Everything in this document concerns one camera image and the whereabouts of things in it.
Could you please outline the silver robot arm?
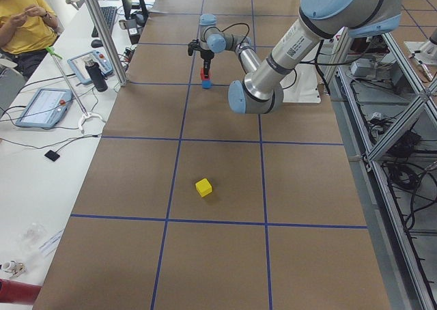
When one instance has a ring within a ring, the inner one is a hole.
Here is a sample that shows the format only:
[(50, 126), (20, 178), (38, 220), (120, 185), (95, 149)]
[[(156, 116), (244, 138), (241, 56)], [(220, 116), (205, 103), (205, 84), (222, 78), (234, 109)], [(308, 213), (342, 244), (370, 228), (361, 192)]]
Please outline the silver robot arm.
[(199, 20), (201, 50), (233, 51), (246, 75), (229, 86), (228, 102), (235, 113), (266, 114), (283, 102), (281, 81), (321, 40), (348, 28), (352, 38), (376, 36), (399, 26), (401, 0), (300, 0), (298, 19), (261, 60), (243, 36), (220, 31), (216, 17)]

